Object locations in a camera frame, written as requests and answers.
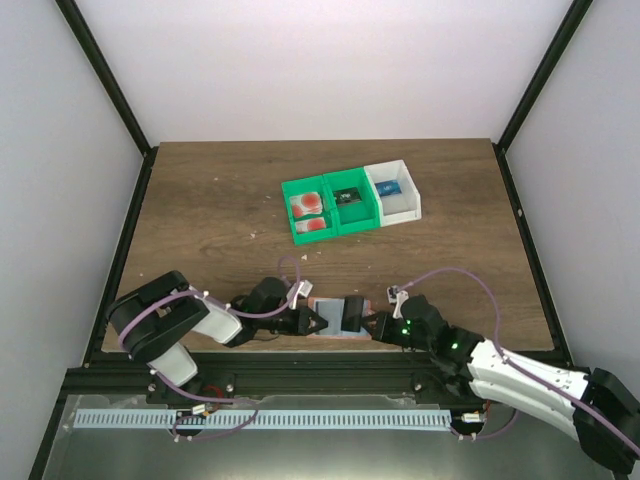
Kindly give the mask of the pink leather card holder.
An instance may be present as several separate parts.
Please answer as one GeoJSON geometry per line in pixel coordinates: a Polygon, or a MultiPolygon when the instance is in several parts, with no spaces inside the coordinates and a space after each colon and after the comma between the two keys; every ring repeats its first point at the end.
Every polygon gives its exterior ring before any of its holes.
{"type": "Polygon", "coordinates": [[[342,315],[345,300],[343,298],[310,297],[308,306],[328,322],[328,326],[313,336],[327,339],[369,340],[370,334],[361,327],[358,332],[342,329],[342,315]]]}

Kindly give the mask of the red circle card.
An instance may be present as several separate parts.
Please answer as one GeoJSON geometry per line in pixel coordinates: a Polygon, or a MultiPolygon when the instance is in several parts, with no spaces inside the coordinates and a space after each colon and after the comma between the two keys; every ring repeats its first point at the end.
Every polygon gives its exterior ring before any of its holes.
{"type": "Polygon", "coordinates": [[[321,211],[323,201],[318,192],[308,192],[300,196],[300,205],[305,211],[321,211]]]}
{"type": "Polygon", "coordinates": [[[303,219],[295,223],[295,229],[297,234],[306,234],[314,231],[320,231],[327,228],[327,223],[324,217],[314,217],[309,219],[303,219]]]}

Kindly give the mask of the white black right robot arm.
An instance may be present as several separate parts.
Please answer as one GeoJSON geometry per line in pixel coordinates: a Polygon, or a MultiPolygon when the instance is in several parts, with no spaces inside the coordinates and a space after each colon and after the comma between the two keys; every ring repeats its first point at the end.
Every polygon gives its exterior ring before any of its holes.
{"type": "Polygon", "coordinates": [[[639,460],[639,401],[606,370],[568,370],[511,352],[449,324],[422,295],[361,324],[375,341],[427,353],[456,396],[473,394],[537,418],[617,474],[630,474],[639,460]]]}

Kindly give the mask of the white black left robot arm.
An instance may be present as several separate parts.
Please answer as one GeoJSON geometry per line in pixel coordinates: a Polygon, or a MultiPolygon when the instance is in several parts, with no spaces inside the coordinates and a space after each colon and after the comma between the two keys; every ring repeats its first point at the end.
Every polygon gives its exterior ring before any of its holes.
{"type": "Polygon", "coordinates": [[[298,302],[310,288],[307,281],[290,286],[265,277],[249,294],[222,304],[173,270],[117,299],[106,319],[133,360],[183,386],[198,374],[197,363],[182,344],[189,332],[233,348],[253,340],[260,330],[308,336],[327,328],[328,320],[298,302]]]}

